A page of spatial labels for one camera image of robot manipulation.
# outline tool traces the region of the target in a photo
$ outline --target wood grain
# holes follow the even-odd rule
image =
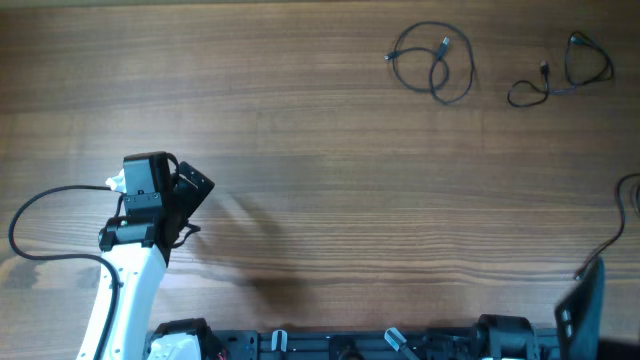
[[[172,253],[150,328],[384,329],[482,313],[553,325],[572,272],[611,236],[612,188],[640,165],[640,5],[533,0],[242,4],[0,12],[0,222],[30,196],[101,184],[128,154],[166,150],[217,183],[203,231]],[[443,107],[383,61],[420,20],[474,46],[470,94]],[[566,37],[592,34],[615,82],[508,106]],[[425,30],[407,45],[436,46]],[[455,38],[451,95],[468,59]],[[424,82],[429,59],[402,63]],[[115,195],[55,195],[21,246],[97,253]],[[602,333],[637,339],[637,220],[605,254]],[[0,358],[75,356],[98,267],[31,263],[0,245]]]

